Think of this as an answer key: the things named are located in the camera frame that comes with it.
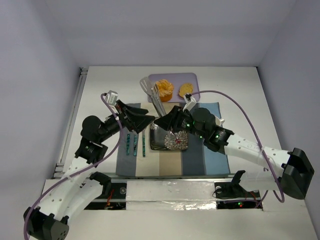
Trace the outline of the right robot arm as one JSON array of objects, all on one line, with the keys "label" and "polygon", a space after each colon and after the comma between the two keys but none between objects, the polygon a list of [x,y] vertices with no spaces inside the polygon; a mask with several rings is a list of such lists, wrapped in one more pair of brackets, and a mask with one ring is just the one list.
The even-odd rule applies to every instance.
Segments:
[{"label": "right robot arm", "polygon": [[213,152],[238,157],[267,170],[257,175],[239,170],[232,184],[246,191],[272,190],[298,200],[305,199],[315,173],[306,153],[300,148],[291,151],[260,146],[217,125],[216,117],[206,108],[188,111],[175,105],[165,116],[156,118],[148,110],[130,107],[126,113],[129,130],[139,133],[154,122],[166,131],[185,131],[200,139]]}]

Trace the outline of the sliced bread piece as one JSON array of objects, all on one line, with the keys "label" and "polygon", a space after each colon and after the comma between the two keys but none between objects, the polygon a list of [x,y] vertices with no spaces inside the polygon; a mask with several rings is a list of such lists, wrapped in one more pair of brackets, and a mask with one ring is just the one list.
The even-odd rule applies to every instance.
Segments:
[{"label": "sliced bread piece", "polygon": [[194,86],[192,83],[184,83],[181,85],[178,95],[183,98],[186,94],[191,94],[193,93]]}]

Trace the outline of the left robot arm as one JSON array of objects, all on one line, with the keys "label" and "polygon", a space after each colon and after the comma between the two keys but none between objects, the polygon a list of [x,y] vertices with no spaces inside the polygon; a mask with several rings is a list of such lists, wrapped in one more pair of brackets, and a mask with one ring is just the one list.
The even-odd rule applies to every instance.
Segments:
[{"label": "left robot arm", "polygon": [[68,170],[47,189],[24,215],[23,235],[27,240],[64,240],[73,220],[88,204],[111,193],[111,178],[96,167],[111,156],[103,143],[123,129],[142,132],[155,117],[148,110],[117,100],[105,121],[90,115],[82,122],[81,141]]}]

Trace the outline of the metal serving tongs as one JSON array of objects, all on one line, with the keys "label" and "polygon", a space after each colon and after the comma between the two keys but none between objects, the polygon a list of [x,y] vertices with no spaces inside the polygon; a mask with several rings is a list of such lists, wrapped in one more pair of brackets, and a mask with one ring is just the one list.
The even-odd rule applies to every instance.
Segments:
[{"label": "metal serving tongs", "polygon": [[139,81],[142,90],[147,94],[153,104],[159,117],[166,115],[165,108],[159,96],[159,90],[154,82],[151,82],[148,77],[144,77]]}]

